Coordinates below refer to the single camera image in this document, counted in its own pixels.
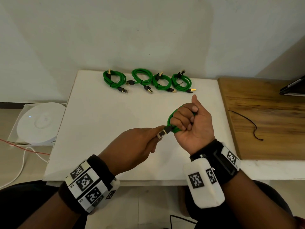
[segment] tiled floor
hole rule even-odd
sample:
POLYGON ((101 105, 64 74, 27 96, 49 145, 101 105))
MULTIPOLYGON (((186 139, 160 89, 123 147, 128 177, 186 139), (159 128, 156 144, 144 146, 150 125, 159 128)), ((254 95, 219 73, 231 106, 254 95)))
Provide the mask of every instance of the tiled floor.
MULTIPOLYGON (((0 138, 7 139, 19 112, 0 109, 0 138)), ((41 146, 36 150, 50 153, 51 147, 41 146)), ((22 156, 22 150, 0 142, 0 186, 19 172, 22 156)), ((27 153, 24 170, 12 184, 42 179, 45 167, 46 163, 38 156, 27 153)), ((305 180, 270 181, 269 184, 287 201, 294 215, 305 218, 305 180)), ((171 214, 183 217, 176 187, 120 187, 111 204, 88 217, 86 229, 170 228, 171 214)), ((173 228, 190 229, 194 224, 173 218, 173 228)))

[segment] white tabletop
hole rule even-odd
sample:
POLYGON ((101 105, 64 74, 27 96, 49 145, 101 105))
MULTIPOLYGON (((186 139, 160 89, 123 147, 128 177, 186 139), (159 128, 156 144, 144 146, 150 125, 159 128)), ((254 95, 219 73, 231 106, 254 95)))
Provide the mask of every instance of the white tabletop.
MULTIPOLYGON (((133 79, 126 74, 127 80, 133 79)), ((192 78, 199 101, 211 113, 215 137, 235 152, 217 80, 192 78)), ((78 164, 99 154, 120 133, 130 128, 166 125, 170 114, 192 94, 158 91, 153 94, 141 85, 124 85, 129 93, 110 88, 102 72, 80 70, 51 152, 44 180, 62 181, 78 164)), ((170 133, 158 143, 156 152, 136 168, 118 178, 128 185, 176 185, 185 182, 182 165, 190 162, 188 153, 170 133)), ((242 161, 242 169, 252 179, 304 179, 305 161, 242 161)))

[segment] red cable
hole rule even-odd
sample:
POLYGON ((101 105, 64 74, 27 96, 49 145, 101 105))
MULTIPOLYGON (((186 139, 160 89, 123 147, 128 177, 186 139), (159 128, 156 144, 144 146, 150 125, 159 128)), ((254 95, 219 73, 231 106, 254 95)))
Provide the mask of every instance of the red cable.
POLYGON ((46 153, 34 152, 34 151, 32 151, 32 150, 24 149, 24 148, 22 148, 22 147, 20 147, 20 146, 18 146, 18 145, 14 145, 13 143, 8 142, 8 141, 3 140, 3 139, 0 139, 0 141, 4 141, 4 142, 6 142, 6 143, 8 143, 8 144, 10 144, 10 145, 16 146, 17 148, 20 148, 20 149, 22 149, 22 150, 25 150, 25 151, 28 151, 28 152, 31 152, 31 153, 46 154, 46 153))

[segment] hand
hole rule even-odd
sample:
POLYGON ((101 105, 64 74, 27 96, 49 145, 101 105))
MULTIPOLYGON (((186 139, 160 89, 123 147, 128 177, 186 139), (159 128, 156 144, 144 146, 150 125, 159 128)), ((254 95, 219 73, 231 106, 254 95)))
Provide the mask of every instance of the hand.
POLYGON ((134 128, 123 132, 99 155, 114 176, 131 170, 154 153, 159 139, 157 134, 165 126, 134 128))
POLYGON ((192 103, 178 108, 170 123, 181 129, 175 133, 176 140, 191 155, 215 139, 211 114, 201 105, 196 95, 192 96, 192 103))

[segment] wooden desk surface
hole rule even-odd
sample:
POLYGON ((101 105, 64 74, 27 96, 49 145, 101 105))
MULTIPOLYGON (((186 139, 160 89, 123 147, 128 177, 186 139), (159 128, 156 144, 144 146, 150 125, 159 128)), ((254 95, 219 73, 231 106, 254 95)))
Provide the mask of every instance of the wooden desk surface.
POLYGON ((281 96, 287 80, 218 79, 236 152, 242 159, 305 160, 305 97, 281 96), (228 110, 238 112, 247 119, 228 110))

